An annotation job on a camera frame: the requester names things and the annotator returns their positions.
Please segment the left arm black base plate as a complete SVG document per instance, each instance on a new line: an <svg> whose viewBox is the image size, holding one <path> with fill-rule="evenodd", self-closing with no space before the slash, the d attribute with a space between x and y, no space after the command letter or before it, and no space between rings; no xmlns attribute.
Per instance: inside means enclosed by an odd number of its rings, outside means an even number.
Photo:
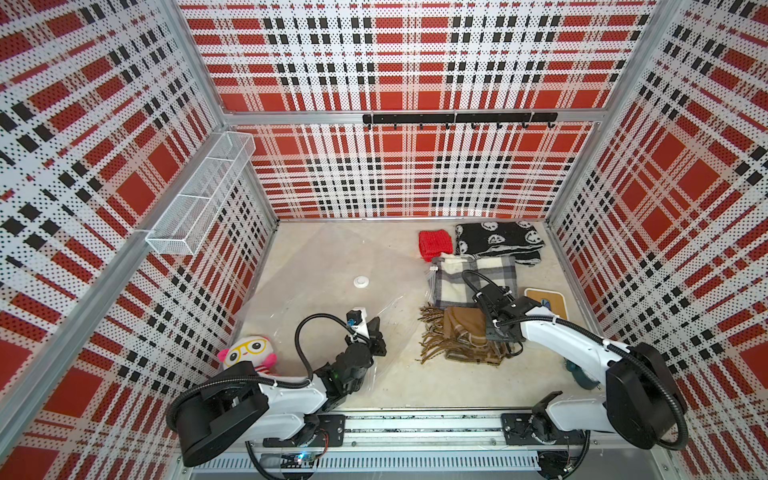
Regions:
<svg viewBox="0 0 768 480"><path fill-rule="evenodd" d="M343 444L347 417L343 414L305 415L302 428L285 440L267 437L262 446L267 448L288 447L340 447Z"/></svg>

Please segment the brown fringed scarf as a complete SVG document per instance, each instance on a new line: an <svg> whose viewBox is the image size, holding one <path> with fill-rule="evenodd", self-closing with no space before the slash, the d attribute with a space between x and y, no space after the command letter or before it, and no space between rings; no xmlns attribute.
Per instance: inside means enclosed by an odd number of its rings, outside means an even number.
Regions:
<svg viewBox="0 0 768 480"><path fill-rule="evenodd" d="M523 352L518 343L489 340L486 336L486 317L478 308L438 308L427 304L420 308L418 318L425 326L420 341L420 363L437 357L470 364L486 364L498 367L505 359Z"/></svg>

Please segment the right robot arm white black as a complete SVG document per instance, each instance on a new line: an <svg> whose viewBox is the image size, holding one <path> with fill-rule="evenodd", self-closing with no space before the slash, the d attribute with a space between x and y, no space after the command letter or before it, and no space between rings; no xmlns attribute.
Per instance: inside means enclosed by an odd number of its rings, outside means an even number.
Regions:
<svg viewBox="0 0 768 480"><path fill-rule="evenodd" d="M492 281L473 291L486 336L501 343L533 342L580 368L595 388L581 395L553 391L532 409L536 433L599 431L630 445L681 451L689 441L687 404L658 350L601 337Z"/></svg>

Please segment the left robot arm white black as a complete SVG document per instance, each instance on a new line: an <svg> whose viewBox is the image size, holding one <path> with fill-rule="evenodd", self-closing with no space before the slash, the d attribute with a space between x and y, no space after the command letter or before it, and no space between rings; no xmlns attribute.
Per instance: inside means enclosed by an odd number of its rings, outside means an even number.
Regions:
<svg viewBox="0 0 768 480"><path fill-rule="evenodd" d="M353 309L344 319L330 319L345 329L346 348L333 361L308 368L305 377L262 373L238 360L180 394L166 423L178 436L183 464L203 465L238 442L265 448L341 446L346 419L334 410L361 389L387 348L380 318Z"/></svg>

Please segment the black smiley face scarf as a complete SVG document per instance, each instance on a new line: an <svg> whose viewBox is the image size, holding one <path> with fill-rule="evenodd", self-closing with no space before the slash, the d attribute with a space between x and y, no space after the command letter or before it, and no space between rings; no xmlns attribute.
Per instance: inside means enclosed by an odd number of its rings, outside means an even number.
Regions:
<svg viewBox="0 0 768 480"><path fill-rule="evenodd" d="M465 223L455 227L456 254L482 257L511 257L517 264L541 262L545 246L542 237L529 222Z"/></svg>

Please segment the red knitted scarf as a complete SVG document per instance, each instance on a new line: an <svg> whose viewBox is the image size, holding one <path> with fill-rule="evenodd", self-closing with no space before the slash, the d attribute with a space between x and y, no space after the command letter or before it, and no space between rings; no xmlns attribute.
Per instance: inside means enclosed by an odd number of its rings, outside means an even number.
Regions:
<svg viewBox="0 0 768 480"><path fill-rule="evenodd" d="M420 231L418 248L421 258L427 263L442 254L452 254L454 251L452 237L446 230Z"/></svg>

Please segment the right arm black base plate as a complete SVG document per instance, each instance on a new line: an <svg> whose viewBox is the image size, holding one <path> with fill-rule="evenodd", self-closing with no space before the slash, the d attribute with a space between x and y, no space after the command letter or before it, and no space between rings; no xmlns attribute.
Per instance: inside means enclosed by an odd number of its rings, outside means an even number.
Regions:
<svg viewBox="0 0 768 480"><path fill-rule="evenodd" d="M586 432L561 431L532 412L504 413L501 429L507 446L583 446Z"/></svg>

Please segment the grey white plaid scarf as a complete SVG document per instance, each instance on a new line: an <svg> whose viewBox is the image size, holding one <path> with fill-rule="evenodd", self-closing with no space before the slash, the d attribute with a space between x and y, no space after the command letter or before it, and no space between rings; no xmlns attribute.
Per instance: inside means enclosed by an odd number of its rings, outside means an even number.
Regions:
<svg viewBox="0 0 768 480"><path fill-rule="evenodd" d="M488 283L477 275L470 274L468 280L471 286L469 286L462 277L464 271L477 271L498 286L507 287L514 295L517 294L517 272L511 257L475 259L444 254L432 260L427 275L434 306L441 309L475 306L473 300L475 290L487 286Z"/></svg>

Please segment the clear plastic vacuum bag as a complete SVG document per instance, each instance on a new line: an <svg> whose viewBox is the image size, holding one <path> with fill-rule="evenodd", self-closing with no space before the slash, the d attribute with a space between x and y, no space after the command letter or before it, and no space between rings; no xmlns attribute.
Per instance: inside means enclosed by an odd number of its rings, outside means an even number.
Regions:
<svg viewBox="0 0 768 480"><path fill-rule="evenodd" d="M382 399L397 362L412 358L420 307L430 298L429 265L419 253L413 222L324 222L281 225L253 296L238 313L240 336L268 337L278 356L274 373L306 373L295 349L318 368L345 348L345 330L331 321L365 308L381 319L387 354L377 357L350 401ZM357 276L370 285L358 289Z"/></svg>

